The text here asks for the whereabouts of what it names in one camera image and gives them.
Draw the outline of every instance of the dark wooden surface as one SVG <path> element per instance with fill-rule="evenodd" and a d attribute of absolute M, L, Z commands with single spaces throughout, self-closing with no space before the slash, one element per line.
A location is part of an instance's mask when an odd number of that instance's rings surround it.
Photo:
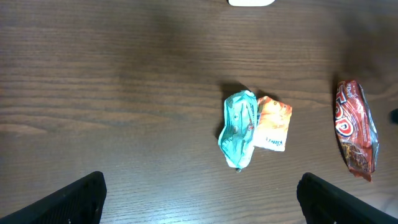
<path fill-rule="evenodd" d="M 394 1 L 1 1 L 0 217 L 94 170 L 102 223 L 303 223 L 305 172 L 397 216 L 397 15 Z M 366 91 L 373 183 L 340 156 L 334 76 Z M 256 149 L 236 174 L 215 136 L 242 86 L 293 116 L 286 151 Z"/>

